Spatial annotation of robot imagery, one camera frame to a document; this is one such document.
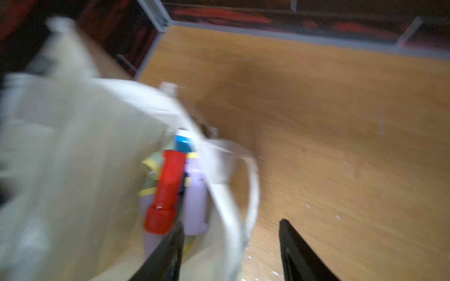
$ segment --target plastic bottle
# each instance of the plastic bottle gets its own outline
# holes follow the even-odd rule
[[[188,174],[184,190],[183,224],[186,235],[199,235],[208,228],[206,221],[208,190],[200,170],[197,154],[191,152],[186,159]]]

